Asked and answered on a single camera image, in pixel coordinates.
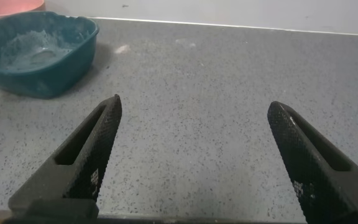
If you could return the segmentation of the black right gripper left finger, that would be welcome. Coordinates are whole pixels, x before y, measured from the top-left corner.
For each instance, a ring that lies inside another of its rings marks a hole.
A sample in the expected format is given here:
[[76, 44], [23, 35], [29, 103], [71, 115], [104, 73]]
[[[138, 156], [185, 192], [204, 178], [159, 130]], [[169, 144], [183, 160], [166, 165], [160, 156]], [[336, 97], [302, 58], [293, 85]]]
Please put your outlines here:
[[97, 201], [122, 116], [119, 95], [102, 102], [8, 201], [23, 212], [37, 200]]

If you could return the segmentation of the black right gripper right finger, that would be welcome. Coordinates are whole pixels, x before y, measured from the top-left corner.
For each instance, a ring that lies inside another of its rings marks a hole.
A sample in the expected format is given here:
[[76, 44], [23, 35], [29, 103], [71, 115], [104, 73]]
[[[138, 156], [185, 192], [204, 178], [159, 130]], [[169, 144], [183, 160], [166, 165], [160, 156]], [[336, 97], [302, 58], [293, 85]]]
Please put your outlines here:
[[288, 105], [267, 118], [306, 221], [358, 223], [358, 165]]

